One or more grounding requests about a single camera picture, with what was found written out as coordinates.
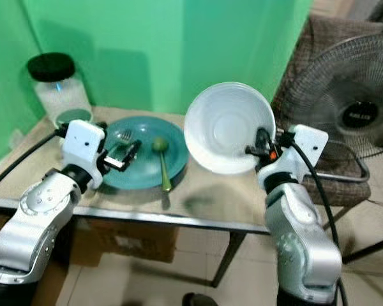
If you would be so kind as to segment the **white bowl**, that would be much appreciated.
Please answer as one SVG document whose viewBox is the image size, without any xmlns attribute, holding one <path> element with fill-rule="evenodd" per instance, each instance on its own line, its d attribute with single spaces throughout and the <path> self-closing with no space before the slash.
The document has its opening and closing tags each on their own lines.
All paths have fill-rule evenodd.
<svg viewBox="0 0 383 306">
<path fill-rule="evenodd" d="M 257 131 L 276 128 L 271 105 L 255 88 L 240 82 L 210 85 L 192 101 L 184 117 L 184 139 L 193 159 L 220 175 L 239 175 L 258 166 L 245 152 Z"/>
</svg>

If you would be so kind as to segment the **teal plate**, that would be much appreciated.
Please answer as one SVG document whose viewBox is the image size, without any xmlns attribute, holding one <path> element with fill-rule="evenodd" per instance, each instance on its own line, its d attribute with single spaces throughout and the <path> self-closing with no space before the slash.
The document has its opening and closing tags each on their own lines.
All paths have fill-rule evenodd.
<svg viewBox="0 0 383 306">
<path fill-rule="evenodd" d="M 106 129 L 105 143 L 109 154 L 113 146 L 121 145 L 116 134 L 126 129 L 132 131 L 132 140 L 142 140 L 142 146 L 130 168 L 123 172 L 112 170 L 103 176 L 102 183 L 105 186 L 127 190 L 161 186 L 159 157 L 151 149 L 154 137 L 163 137 L 169 144 L 168 151 L 165 152 L 165 162 L 171 180 L 188 165 L 190 154 L 179 125 L 151 116 L 127 117 L 110 122 Z"/>
</svg>

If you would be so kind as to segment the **green spoon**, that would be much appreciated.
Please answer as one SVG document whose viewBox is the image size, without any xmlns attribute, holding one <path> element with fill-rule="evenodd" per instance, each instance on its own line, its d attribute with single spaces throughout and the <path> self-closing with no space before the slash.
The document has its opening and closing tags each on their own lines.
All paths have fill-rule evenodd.
<svg viewBox="0 0 383 306">
<path fill-rule="evenodd" d="M 159 157 L 160 161 L 160 177 L 161 177 L 161 189 L 163 192 L 171 192 L 173 189 L 171 180 L 169 178 L 169 172 L 167 168 L 167 164 L 165 162 L 165 152 L 168 151 L 168 142 L 163 137 L 154 137 L 153 143 L 151 144 L 151 149 L 154 154 Z"/>
</svg>

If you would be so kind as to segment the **small teal cup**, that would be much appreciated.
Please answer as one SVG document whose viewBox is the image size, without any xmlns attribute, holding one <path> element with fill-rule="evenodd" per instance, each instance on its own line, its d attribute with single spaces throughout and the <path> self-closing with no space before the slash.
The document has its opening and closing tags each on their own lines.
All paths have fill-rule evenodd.
<svg viewBox="0 0 383 306">
<path fill-rule="evenodd" d="M 63 124 L 69 124 L 73 120 L 86 120 L 92 122 L 93 112 L 91 110 L 84 110 L 83 108 L 72 108 L 72 110 L 65 110 L 55 117 L 54 125 L 60 128 Z"/>
</svg>

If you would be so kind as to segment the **brown cardboard box with label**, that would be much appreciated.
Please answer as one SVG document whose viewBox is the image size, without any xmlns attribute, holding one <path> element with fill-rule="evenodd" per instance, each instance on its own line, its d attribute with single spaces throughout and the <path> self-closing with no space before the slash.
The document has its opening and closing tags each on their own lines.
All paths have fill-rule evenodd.
<svg viewBox="0 0 383 306">
<path fill-rule="evenodd" d="M 96 267 L 104 254 L 171 263 L 178 236 L 179 228 L 174 226 L 80 219 L 71 245 L 70 263 Z"/>
</svg>

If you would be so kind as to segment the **glass jar with black lid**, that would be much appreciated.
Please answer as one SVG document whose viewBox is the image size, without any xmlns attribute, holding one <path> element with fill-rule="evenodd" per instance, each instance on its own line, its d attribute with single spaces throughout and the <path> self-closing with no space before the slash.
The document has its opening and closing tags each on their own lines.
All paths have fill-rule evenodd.
<svg viewBox="0 0 383 306">
<path fill-rule="evenodd" d="M 66 53 L 47 52 L 28 59 L 26 70 L 34 80 L 34 91 L 52 124 L 57 114 L 83 108 L 91 110 L 86 87 L 77 76 L 77 65 Z"/>
</svg>

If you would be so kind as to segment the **black electric fan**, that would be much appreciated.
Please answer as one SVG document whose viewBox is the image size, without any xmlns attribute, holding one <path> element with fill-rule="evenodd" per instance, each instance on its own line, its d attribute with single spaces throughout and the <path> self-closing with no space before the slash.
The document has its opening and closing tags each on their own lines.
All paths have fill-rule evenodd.
<svg viewBox="0 0 383 306">
<path fill-rule="evenodd" d="M 345 145 L 351 161 L 383 154 L 383 33 L 349 38 L 321 53 L 277 106 L 277 125 L 302 124 Z"/>
</svg>

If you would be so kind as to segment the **plain brown cardboard box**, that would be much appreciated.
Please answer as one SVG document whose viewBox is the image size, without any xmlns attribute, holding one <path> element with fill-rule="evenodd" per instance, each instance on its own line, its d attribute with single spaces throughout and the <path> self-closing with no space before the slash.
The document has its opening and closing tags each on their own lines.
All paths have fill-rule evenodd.
<svg viewBox="0 0 383 306">
<path fill-rule="evenodd" d="M 56 306 L 59 295 L 66 286 L 69 272 L 92 262 L 93 249 L 89 245 L 92 237 L 87 222 L 83 219 L 70 221 L 58 233 L 45 282 L 41 285 L 47 298 L 46 306 Z"/>
</svg>

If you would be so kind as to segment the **brown wicker chair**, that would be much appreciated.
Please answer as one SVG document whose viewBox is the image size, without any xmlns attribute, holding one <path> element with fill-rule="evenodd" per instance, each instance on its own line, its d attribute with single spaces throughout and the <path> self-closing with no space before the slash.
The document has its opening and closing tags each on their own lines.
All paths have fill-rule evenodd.
<svg viewBox="0 0 383 306">
<path fill-rule="evenodd" d="M 346 18 L 320 17 L 319 15 L 309 17 L 303 26 L 299 39 L 297 39 L 296 49 L 294 49 L 285 70 L 283 81 L 273 99 L 271 107 L 273 107 L 275 116 L 277 106 L 282 102 L 282 93 L 292 85 L 297 74 L 305 70 L 321 53 L 346 39 L 372 33 L 383 33 L 383 24 L 346 20 Z M 352 151 L 345 145 L 335 145 L 335 143 L 329 142 L 322 158 L 316 165 L 323 174 L 346 176 L 347 178 L 344 182 L 323 181 L 332 207 L 351 208 L 372 194 L 369 184 L 370 176 L 366 166 L 362 161 L 360 164 L 351 161 L 351 155 Z"/>
</svg>

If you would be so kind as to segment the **black robot foot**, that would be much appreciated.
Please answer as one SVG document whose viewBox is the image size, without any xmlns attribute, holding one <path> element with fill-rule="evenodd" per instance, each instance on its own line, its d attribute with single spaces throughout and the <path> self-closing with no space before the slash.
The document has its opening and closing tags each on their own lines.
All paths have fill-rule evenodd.
<svg viewBox="0 0 383 306">
<path fill-rule="evenodd" d="M 218 303 L 209 295 L 187 293 L 183 295 L 181 306 L 218 306 Z"/>
</svg>

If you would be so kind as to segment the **metal frame table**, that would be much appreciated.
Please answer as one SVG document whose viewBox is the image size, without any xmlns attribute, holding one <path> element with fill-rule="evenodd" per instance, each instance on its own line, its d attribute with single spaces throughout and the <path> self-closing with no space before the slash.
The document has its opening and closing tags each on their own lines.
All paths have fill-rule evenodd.
<svg viewBox="0 0 383 306">
<path fill-rule="evenodd" d="M 61 145 L 55 127 L 40 120 L 0 161 L 0 284 L 21 286 L 43 277 L 57 234 L 77 218 L 148 222 L 206 228 L 243 237 L 268 234 L 264 221 L 266 192 L 254 174 L 217 175 L 189 160 L 179 187 L 163 196 L 153 189 L 87 189 L 86 178 L 61 173 Z"/>
</svg>

